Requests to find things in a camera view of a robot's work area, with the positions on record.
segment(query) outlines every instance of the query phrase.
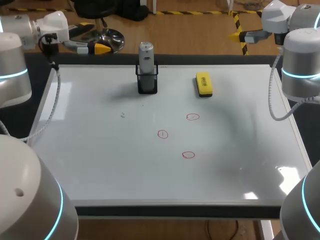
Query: wooden floor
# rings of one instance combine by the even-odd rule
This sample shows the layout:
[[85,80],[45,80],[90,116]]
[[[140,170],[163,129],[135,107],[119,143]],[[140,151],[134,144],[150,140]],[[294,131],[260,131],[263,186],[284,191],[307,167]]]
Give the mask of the wooden floor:
[[[157,0],[158,11],[222,11],[226,0]],[[298,0],[283,0],[296,5]],[[315,4],[319,0],[309,0]],[[69,8],[65,0],[39,1],[16,0],[11,8]],[[243,10],[235,5],[234,10]],[[31,19],[42,18],[46,12],[28,12]],[[65,13],[68,23],[92,22],[81,19],[73,12]],[[106,17],[110,28],[125,36],[125,47],[121,53],[136,54],[142,41],[152,42],[156,54],[179,55],[241,55],[239,43],[232,42],[228,35],[237,31],[232,16],[214,15],[149,15],[141,22],[134,22],[116,15]],[[243,13],[239,17],[244,31],[262,28],[257,14]],[[273,36],[258,44],[248,45],[249,55],[276,55],[277,46]],[[61,47],[61,52],[68,51]],[[219,220],[209,222],[213,240],[228,240],[235,231],[235,221]],[[239,221],[239,231],[234,240],[256,240],[253,221]],[[204,220],[80,220],[80,240],[205,240],[209,239]]]

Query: black pen holder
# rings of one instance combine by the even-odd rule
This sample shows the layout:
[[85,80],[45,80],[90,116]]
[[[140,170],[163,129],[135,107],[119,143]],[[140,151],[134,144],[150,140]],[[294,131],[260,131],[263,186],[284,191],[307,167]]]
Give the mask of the black pen holder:
[[139,62],[135,64],[135,74],[138,81],[139,94],[156,94],[158,92],[158,73],[157,61],[154,61],[153,74],[141,73]]

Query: whiteboard eraser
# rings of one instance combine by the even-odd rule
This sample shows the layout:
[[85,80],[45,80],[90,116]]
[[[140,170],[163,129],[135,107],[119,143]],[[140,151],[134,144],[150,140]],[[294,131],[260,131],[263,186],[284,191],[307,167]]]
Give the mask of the whiteboard eraser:
[[210,75],[207,71],[196,73],[196,84],[198,86],[200,97],[211,97],[214,89],[212,87]]

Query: white table surface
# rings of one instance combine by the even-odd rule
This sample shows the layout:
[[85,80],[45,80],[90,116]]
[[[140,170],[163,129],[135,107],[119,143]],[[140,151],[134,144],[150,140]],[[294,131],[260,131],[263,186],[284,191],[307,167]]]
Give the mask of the white table surface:
[[[269,114],[270,71],[163,65],[158,93],[140,95],[134,66],[62,65],[53,121],[29,144],[76,207],[280,206],[311,164],[293,116]],[[209,72],[212,97],[198,96],[196,72]],[[31,131],[45,124],[56,89],[51,72]],[[276,74],[272,104],[282,116],[280,90]]]

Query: red marker drawing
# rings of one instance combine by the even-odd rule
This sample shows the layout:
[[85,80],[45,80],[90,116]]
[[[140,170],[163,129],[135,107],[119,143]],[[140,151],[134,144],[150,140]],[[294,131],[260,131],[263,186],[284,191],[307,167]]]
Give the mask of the red marker drawing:
[[189,113],[187,116],[186,116],[186,119],[189,120],[189,121],[194,121],[194,120],[197,120],[199,119],[200,116],[196,113]]
[[182,156],[185,158],[185,159],[193,159],[196,155],[194,152],[192,151],[185,151],[182,153]]
[[168,132],[166,130],[159,130],[158,131],[158,137],[161,139],[166,139],[168,138]]

